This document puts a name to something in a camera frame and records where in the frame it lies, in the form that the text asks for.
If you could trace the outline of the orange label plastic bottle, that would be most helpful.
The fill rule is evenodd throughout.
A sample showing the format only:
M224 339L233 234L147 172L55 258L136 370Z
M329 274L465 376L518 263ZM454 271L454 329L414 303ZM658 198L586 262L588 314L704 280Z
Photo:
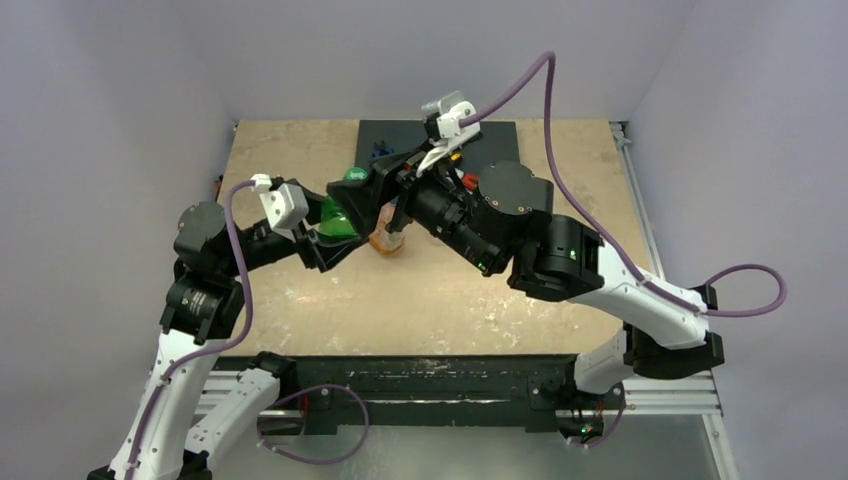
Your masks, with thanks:
M385 204L380 210L375 229L368 238L371 247L384 256L397 253L404 244L405 237L402 232L388 231L394 213L395 206L391 203Z

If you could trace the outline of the green plastic bottle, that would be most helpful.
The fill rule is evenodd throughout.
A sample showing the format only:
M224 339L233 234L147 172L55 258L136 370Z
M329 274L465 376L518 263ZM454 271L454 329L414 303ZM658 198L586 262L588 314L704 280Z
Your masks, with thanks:
M331 196L327 196L321 203L318 231L331 238L347 239L357 236L347 214Z

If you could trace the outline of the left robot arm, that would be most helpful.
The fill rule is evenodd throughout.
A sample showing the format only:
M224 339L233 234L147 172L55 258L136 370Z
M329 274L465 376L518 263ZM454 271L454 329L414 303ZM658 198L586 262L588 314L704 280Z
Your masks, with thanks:
M174 281L150 377L118 452L90 472L93 479L210 479L248 429L256 431L262 449L272 449L277 422L268 417L271 410L292 410L304 434L370 421L363 398L337 383L323 361L268 351L248 358L235 385L208 413L197 414L219 358L252 328L250 272L291 256L327 271L362 243L357 235L322 233L329 198L293 180L257 174L236 190L259 196L262 220L238 227L233 191L221 203L192 205L180 217Z

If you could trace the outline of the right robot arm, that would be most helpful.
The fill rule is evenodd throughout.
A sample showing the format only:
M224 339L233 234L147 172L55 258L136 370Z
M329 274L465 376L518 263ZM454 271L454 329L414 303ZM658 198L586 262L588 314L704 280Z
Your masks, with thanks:
M722 338L705 319L711 287L686 289L629 269L597 231L555 213L553 184L517 161L483 168L469 190L443 167L418 173L412 154L384 156L364 178L331 182L327 191L360 235L371 234L381 209L393 204L392 229L415 222L483 275L506 274L530 298L618 318L620 331L578 355L562 379L573 406L634 375L674 380L725 360Z

